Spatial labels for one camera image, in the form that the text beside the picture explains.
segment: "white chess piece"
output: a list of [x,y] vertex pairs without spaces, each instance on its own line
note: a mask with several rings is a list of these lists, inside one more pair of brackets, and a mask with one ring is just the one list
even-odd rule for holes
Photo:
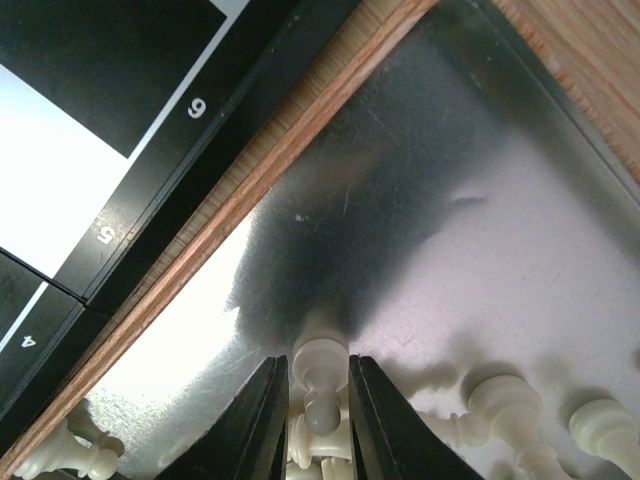
[[325,458],[320,466],[323,480],[353,480],[353,466],[343,458]]
[[540,438],[543,409],[538,392],[511,375],[486,380],[469,399],[469,412],[483,417],[491,436],[513,448],[518,466],[531,480],[571,480],[558,463],[556,451]]
[[311,464],[309,468],[302,469],[297,463],[287,463],[286,480],[323,480],[320,467]]
[[293,357],[293,378],[307,393],[304,418],[316,435],[330,435],[340,425],[340,392],[348,382],[349,351],[330,338],[302,344]]
[[107,480],[116,472],[118,463],[118,455],[111,450],[101,450],[98,445],[91,448],[80,445],[67,429],[67,420],[64,419],[16,470],[15,475],[33,480],[43,472],[68,468],[77,470],[78,477]]
[[327,436],[316,435],[307,427],[303,415],[289,420],[287,458],[302,469],[309,468],[313,457],[337,457],[351,460],[351,428],[349,420]]
[[100,448],[106,448],[121,457],[124,453],[124,443],[109,433],[102,431],[91,418],[91,414],[85,406],[85,401],[81,401],[67,415],[67,428],[77,437],[84,438],[91,444],[97,444]]
[[569,432],[583,451],[640,480],[640,425],[618,402],[601,399],[583,405],[571,416]]

